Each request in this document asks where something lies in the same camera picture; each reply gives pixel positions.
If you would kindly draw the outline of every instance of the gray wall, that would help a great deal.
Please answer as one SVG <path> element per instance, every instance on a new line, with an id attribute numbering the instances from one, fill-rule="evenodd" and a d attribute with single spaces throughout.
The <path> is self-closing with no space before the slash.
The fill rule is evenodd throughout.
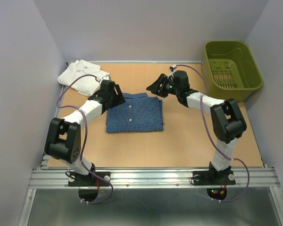
<path id="1" fill-rule="evenodd" d="M 270 0 L 247 38 L 263 88 L 246 102 L 262 159 L 274 166 L 283 190 L 283 0 Z"/>
<path id="2" fill-rule="evenodd" d="M 245 40 L 268 0 L 34 0 L 67 61 L 201 60 Z"/>
<path id="3" fill-rule="evenodd" d="M 18 224 L 64 62 L 32 0 L 0 0 L 0 226 Z"/>

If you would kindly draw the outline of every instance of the laundry basket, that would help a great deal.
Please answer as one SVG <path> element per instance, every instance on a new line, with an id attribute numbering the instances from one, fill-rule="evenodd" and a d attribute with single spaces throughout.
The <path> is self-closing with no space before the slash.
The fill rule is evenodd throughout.
<path id="1" fill-rule="evenodd" d="M 208 96 L 240 102 L 262 86 L 262 77 L 247 45 L 240 41 L 210 41 L 204 47 L 203 74 Z"/>

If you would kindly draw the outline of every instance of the blue checkered shirt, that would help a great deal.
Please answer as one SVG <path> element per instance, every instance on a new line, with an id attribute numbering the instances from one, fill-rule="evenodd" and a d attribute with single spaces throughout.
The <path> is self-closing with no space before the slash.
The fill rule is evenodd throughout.
<path id="1" fill-rule="evenodd" d="M 163 131 L 162 100 L 146 93 L 123 93 L 125 103 L 107 113 L 106 132 Z"/>

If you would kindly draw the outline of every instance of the folded shirt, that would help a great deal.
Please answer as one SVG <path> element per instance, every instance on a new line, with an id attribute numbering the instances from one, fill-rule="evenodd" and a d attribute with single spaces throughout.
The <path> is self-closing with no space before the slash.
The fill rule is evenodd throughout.
<path id="1" fill-rule="evenodd" d="M 125 103 L 107 113 L 106 132 L 163 131 L 162 100 L 146 93 L 123 93 Z"/>
<path id="2" fill-rule="evenodd" d="M 86 96 L 93 95 L 94 92 L 99 89 L 100 83 L 98 81 L 104 78 L 107 80 L 110 79 L 109 73 L 102 71 L 99 65 L 95 65 L 84 60 L 77 60 L 74 63 L 71 63 L 68 68 L 60 76 L 58 76 L 58 83 L 69 86 L 75 79 L 86 74 L 95 75 L 97 80 L 95 80 L 94 77 L 86 76 L 79 79 L 71 86 L 79 93 Z"/>

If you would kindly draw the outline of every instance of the cable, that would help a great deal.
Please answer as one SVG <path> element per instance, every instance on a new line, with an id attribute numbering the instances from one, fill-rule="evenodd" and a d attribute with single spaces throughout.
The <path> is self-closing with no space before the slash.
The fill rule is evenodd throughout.
<path id="1" fill-rule="evenodd" d="M 191 179 L 190 179 L 191 185 L 195 185 L 195 184 L 192 182 L 195 178 L 196 178 L 196 177 L 191 177 Z"/>
<path id="2" fill-rule="evenodd" d="M 71 176 L 71 175 L 69 175 L 69 174 L 67 174 L 67 172 L 68 172 L 68 171 L 65 172 L 65 175 L 66 175 L 67 177 L 69 177 L 69 178 L 75 180 L 75 177 L 74 177 L 74 176 Z"/>
<path id="3" fill-rule="evenodd" d="M 98 189 L 98 191 L 100 190 L 100 181 L 98 178 L 96 178 L 96 187 Z"/>
<path id="4" fill-rule="evenodd" d="M 224 187 L 224 189 L 223 189 L 223 191 L 222 192 L 225 192 L 225 190 L 226 190 L 226 180 L 225 180 L 225 187 Z"/>
<path id="5" fill-rule="evenodd" d="M 249 188 L 249 185 L 250 185 L 250 171 L 249 171 L 248 167 L 246 166 L 246 164 L 245 164 L 241 159 L 238 159 L 238 158 L 232 159 L 232 158 L 228 157 L 226 154 L 224 154 L 224 153 L 215 145 L 215 143 L 214 143 L 214 141 L 213 141 L 213 139 L 212 139 L 212 136 L 211 136 L 210 133 L 209 133 L 207 121 L 206 121 L 206 118 L 205 118 L 205 116 L 204 116 L 203 102 L 202 102 L 202 100 L 203 100 L 203 95 L 207 94 L 207 92 L 208 92 L 208 83 L 207 83 L 207 81 L 205 80 L 205 78 L 202 76 L 202 74 L 199 73 L 199 71 L 197 71 L 195 68 L 193 68 L 193 67 L 191 67 L 191 66 L 189 66 L 189 65 L 182 65 L 182 64 L 173 65 L 173 68 L 175 69 L 175 68 L 178 67 L 178 66 L 188 67 L 188 68 L 194 70 L 194 71 L 202 78 L 202 80 L 203 80 L 204 83 L 205 83 L 206 91 L 204 91 L 204 92 L 201 94 L 201 96 L 200 96 L 200 111 L 201 111 L 201 116 L 202 116 L 202 119 L 203 119 L 204 127 L 205 127 L 205 129 L 206 129 L 206 132 L 207 132 L 207 135 L 208 135 L 208 138 L 209 138 L 210 142 L 212 143 L 212 145 L 214 146 L 214 148 L 215 148 L 223 157 L 225 157 L 225 158 L 228 159 L 228 160 L 241 162 L 242 165 L 243 165 L 243 166 L 245 167 L 245 169 L 246 169 L 246 173 L 247 173 L 247 183 L 246 183 L 245 189 L 243 190 L 243 192 L 242 192 L 241 194 L 239 194 L 239 195 L 236 196 L 235 198 L 232 198 L 232 199 L 229 199 L 229 200 L 217 200 L 217 199 L 214 199 L 214 200 L 216 200 L 216 201 L 218 201 L 218 202 L 231 202 L 231 201 L 237 200 L 237 199 L 239 199 L 240 197 L 242 197 L 242 196 L 246 193 L 246 191 L 248 190 L 248 188 Z"/>
<path id="6" fill-rule="evenodd" d="M 226 184 L 226 180 L 224 179 L 222 182 L 221 182 L 221 186 L 220 188 L 218 189 L 218 191 L 220 191 L 222 189 L 222 186 L 223 186 L 223 182 L 225 181 L 225 184 Z"/>
<path id="7" fill-rule="evenodd" d="M 88 167 L 87 167 L 87 166 L 84 164 L 84 162 L 83 162 L 83 152 L 84 152 L 84 149 L 85 149 L 85 145 L 86 145 L 86 142 L 87 142 L 87 136 L 88 136 L 88 128 L 87 128 L 88 122 L 87 122 L 85 113 L 84 113 L 82 110 L 80 110 L 80 108 L 78 108 L 78 107 L 76 107 L 76 106 L 73 106 L 73 105 L 65 105 L 65 106 L 61 106 L 61 105 L 60 105 L 60 101 L 61 101 L 62 97 L 63 97 L 64 94 L 69 90 L 69 88 L 70 88 L 73 84 L 75 84 L 79 79 L 84 78 L 84 77 L 87 77 L 87 76 L 94 77 L 96 81 L 99 81 L 99 80 L 97 80 L 97 77 L 96 77 L 95 75 L 93 75 L 93 74 L 86 74 L 86 75 L 82 75 L 82 76 L 78 77 L 78 78 L 75 79 L 75 80 L 62 92 L 62 94 L 58 97 L 58 100 L 57 100 L 57 108 L 59 108 L 59 109 L 61 109 L 61 108 L 67 108 L 67 107 L 74 108 L 74 109 L 78 110 L 78 111 L 82 114 L 82 116 L 83 116 L 83 121 L 84 121 L 84 124 L 85 124 L 85 137 L 84 137 L 84 142 L 83 142 L 83 146 L 82 146 L 82 151 L 81 151 L 81 154 L 80 154 L 81 163 L 82 163 L 83 167 L 84 167 L 90 174 L 92 174 L 93 176 L 95 176 L 97 179 L 99 179 L 99 180 L 101 180 L 101 181 L 103 181 L 103 182 L 109 184 L 109 186 L 111 187 L 111 192 L 110 192 L 110 194 L 109 194 L 106 198 L 104 198 L 103 200 L 96 201 L 96 202 L 88 202 L 88 201 L 85 201 L 84 199 L 82 199 L 81 202 L 84 202 L 84 203 L 86 203 L 86 204 L 98 204 L 98 203 L 104 202 L 105 200 L 109 199 L 109 198 L 112 196 L 113 190 L 114 190 L 113 185 L 110 183 L 110 181 L 107 181 L 107 180 L 105 180 L 104 178 L 101 178 L 101 177 L 99 177 L 98 175 L 96 175 L 95 173 L 93 173 L 90 169 L 88 169 Z"/>

